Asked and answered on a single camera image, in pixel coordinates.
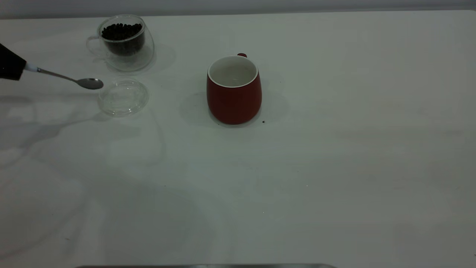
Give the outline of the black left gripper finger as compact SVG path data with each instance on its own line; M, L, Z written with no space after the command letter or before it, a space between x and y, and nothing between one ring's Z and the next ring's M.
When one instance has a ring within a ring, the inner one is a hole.
M25 66L1 66L0 78L12 81L19 81L22 77Z
M1 69L24 69L26 60L0 44L0 67Z

